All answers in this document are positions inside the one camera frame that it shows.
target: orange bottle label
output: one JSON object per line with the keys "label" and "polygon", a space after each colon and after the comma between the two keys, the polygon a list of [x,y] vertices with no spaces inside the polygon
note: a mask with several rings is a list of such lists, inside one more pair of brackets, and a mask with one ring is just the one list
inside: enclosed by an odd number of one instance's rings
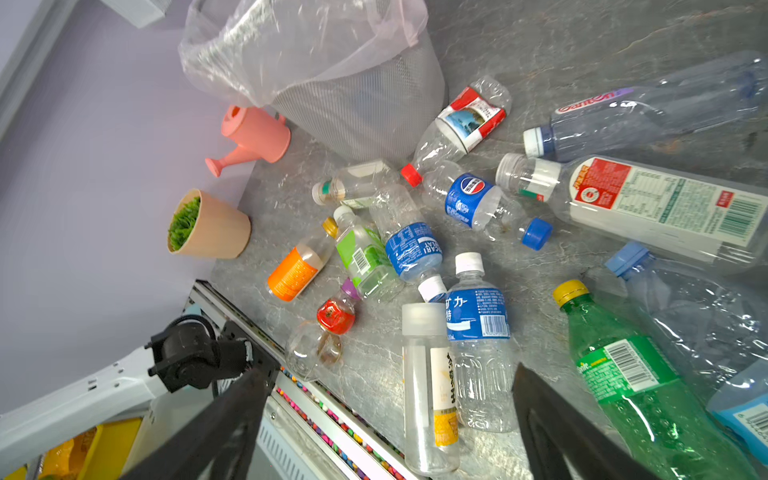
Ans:
{"label": "orange bottle label", "polygon": [[317,273],[317,268],[305,262],[294,248],[288,257],[272,272],[266,284],[274,296],[289,302],[306,286]]}

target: white bottle label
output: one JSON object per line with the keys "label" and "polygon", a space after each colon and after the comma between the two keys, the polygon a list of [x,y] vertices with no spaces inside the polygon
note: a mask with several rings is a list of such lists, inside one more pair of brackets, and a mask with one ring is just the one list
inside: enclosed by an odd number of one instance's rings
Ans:
{"label": "white bottle label", "polygon": [[708,262],[722,242],[746,247],[768,207],[762,195],[597,157],[568,187],[574,220]]}

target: blue bottle cap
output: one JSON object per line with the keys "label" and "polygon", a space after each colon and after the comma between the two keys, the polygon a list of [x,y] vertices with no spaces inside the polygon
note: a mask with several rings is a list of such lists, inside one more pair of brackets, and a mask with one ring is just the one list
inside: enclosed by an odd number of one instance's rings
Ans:
{"label": "blue bottle cap", "polygon": [[638,242],[630,242],[605,262],[605,266],[616,276],[622,276],[624,272],[639,264],[646,255],[648,255],[647,248]]}
{"label": "blue bottle cap", "polygon": [[540,218],[531,220],[525,235],[523,235],[523,245],[538,252],[549,240],[553,229],[549,222],[545,222]]}

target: barcode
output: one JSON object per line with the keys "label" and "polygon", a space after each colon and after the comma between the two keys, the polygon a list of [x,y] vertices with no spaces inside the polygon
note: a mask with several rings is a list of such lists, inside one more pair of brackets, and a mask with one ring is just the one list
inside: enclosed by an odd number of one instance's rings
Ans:
{"label": "barcode", "polygon": [[504,315],[480,315],[480,327],[483,336],[509,337],[509,325]]}
{"label": "barcode", "polygon": [[355,265],[357,265],[357,270],[360,275],[365,275],[368,270],[371,270],[371,264],[368,262],[366,254],[362,249],[355,250],[355,253],[352,254],[352,260],[355,262]]}
{"label": "barcode", "polygon": [[620,340],[606,346],[605,352],[635,392],[641,392],[659,384],[627,340]]}
{"label": "barcode", "polygon": [[735,237],[745,238],[751,231],[752,224],[755,223],[758,213],[762,210],[760,207],[760,204],[733,199],[718,230]]}

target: large plastic bottle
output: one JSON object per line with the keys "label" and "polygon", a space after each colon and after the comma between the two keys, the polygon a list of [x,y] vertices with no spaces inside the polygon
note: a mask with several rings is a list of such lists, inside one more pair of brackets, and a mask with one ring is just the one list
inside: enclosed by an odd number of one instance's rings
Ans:
{"label": "large plastic bottle", "polygon": [[578,280],[553,296],[568,315],[571,358],[636,460],[663,480],[757,479],[653,340],[597,305]]}
{"label": "large plastic bottle", "polygon": [[424,204],[445,213],[491,240],[520,240],[533,250],[540,250],[552,235],[552,225],[531,219],[516,200],[494,184],[470,174],[452,161],[436,161],[423,178],[410,165],[403,177],[416,188],[424,188]]}
{"label": "large plastic bottle", "polygon": [[425,302],[442,301],[445,286],[437,271],[442,249],[406,188],[399,184],[381,188],[370,212],[400,279],[418,284]]}
{"label": "large plastic bottle", "polygon": [[301,239],[266,279],[267,291],[285,302],[290,302],[302,293],[328,263],[336,246],[338,230],[333,218],[328,217],[322,228],[317,227]]}
{"label": "large plastic bottle", "polygon": [[473,81],[424,131],[412,167],[424,174],[437,160],[458,161],[507,117],[511,103],[493,77]]}
{"label": "large plastic bottle", "polygon": [[561,220],[697,260],[721,274],[768,243],[768,190],[611,157],[559,164],[506,154],[496,184],[546,202]]}
{"label": "large plastic bottle", "polygon": [[406,465],[422,475],[453,472],[459,466],[458,420],[442,304],[402,306],[402,381]]}
{"label": "large plastic bottle", "polygon": [[354,165],[336,172],[329,180],[312,187],[312,199],[318,205],[342,204],[354,209],[368,208],[376,191],[397,182],[397,173],[383,160]]}
{"label": "large plastic bottle", "polygon": [[458,283],[445,301],[454,359],[458,417],[487,432],[518,426],[512,401],[516,362],[512,358],[504,294],[483,280],[480,253],[456,255]]}
{"label": "large plastic bottle", "polygon": [[768,94],[763,54],[740,51],[637,87],[560,107],[523,133],[525,152],[560,162],[754,116]]}
{"label": "large plastic bottle", "polygon": [[405,286],[386,256],[379,232],[342,205],[333,212],[339,233],[336,250],[364,300],[387,302]]}

